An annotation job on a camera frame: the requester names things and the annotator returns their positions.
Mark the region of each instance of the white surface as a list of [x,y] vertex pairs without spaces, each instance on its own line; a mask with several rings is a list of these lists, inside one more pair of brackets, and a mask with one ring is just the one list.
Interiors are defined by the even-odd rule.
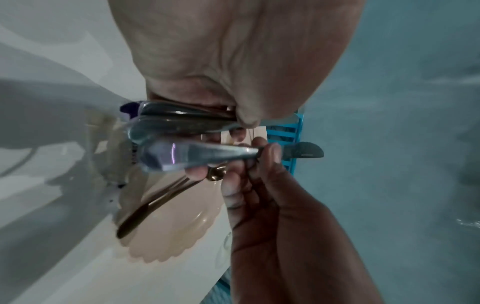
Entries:
[[113,112],[145,84],[107,2],[2,1],[0,55],[0,302],[199,303],[230,264],[225,208],[164,263],[114,236],[83,105]]

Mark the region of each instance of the hand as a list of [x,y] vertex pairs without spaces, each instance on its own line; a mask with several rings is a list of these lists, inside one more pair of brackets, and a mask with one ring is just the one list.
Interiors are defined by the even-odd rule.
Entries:
[[109,0],[150,96],[293,113],[349,42],[365,0]]
[[[252,145],[267,141],[255,138]],[[222,193],[233,230],[235,303],[382,303],[329,209],[281,164],[278,144],[260,162],[234,161]]]

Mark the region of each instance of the palm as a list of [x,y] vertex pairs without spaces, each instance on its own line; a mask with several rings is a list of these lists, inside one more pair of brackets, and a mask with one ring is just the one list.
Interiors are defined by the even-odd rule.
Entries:
[[364,0],[110,0],[149,88],[239,118],[292,113],[346,47]]

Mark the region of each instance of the blue dish rack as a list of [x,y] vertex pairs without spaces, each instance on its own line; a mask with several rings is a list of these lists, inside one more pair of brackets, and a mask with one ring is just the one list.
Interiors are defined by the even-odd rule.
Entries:
[[[288,145],[300,141],[302,128],[304,126],[304,115],[296,113],[298,116],[298,123],[286,124],[278,126],[269,126],[266,128],[268,142],[279,143],[280,145]],[[297,159],[286,159],[282,161],[285,168],[293,175],[297,165]]]

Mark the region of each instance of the fingernail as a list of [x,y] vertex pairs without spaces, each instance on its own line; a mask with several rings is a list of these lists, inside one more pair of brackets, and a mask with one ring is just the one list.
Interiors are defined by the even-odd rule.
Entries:
[[272,147],[273,161],[277,164],[282,162],[282,147],[279,144],[274,144]]

